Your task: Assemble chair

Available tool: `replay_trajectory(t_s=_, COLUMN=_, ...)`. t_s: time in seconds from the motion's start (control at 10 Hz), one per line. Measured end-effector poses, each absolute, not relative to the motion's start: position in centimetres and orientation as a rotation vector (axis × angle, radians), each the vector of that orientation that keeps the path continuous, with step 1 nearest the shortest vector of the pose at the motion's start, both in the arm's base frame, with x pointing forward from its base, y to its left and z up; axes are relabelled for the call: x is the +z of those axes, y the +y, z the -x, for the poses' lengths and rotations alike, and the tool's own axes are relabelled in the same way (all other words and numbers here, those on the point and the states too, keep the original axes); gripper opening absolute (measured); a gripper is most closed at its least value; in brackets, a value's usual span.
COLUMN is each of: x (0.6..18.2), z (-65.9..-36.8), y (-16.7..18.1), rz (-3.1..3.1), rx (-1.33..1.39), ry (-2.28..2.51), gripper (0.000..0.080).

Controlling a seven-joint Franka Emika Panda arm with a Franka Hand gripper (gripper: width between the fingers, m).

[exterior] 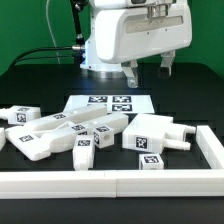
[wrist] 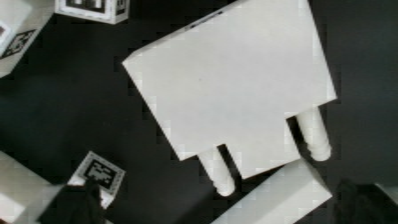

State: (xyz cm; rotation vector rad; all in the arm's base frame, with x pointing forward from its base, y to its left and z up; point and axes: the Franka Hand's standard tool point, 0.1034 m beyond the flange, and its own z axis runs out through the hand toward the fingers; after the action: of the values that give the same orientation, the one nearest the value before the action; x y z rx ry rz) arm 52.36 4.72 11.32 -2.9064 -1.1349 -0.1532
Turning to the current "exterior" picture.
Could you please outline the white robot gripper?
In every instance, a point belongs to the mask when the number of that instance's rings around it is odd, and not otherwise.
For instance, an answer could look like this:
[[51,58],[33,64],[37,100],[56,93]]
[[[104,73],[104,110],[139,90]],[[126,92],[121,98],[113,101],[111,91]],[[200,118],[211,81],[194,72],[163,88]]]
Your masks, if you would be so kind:
[[97,56],[104,63],[122,63],[129,88],[138,87],[136,59],[162,53],[158,77],[168,79],[175,50],[188,47],[191,40],[191,14],[187,4],[173,4],[167,16],[154,18],[149,17],[146,7],[102,10],[95,20]]

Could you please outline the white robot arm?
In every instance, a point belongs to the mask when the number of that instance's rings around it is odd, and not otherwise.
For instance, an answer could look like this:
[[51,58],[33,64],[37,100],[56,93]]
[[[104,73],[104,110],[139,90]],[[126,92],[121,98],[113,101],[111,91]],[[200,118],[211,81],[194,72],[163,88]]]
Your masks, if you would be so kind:
[[139,86],[137,61],[162,57],[158,76],[168,78],[176,51],[192,41],[191,12],[187,0],[70,0],[73,15],[90,7],[91,34],[85,39],[76,24],[83,72],[97,78],[127,79]]

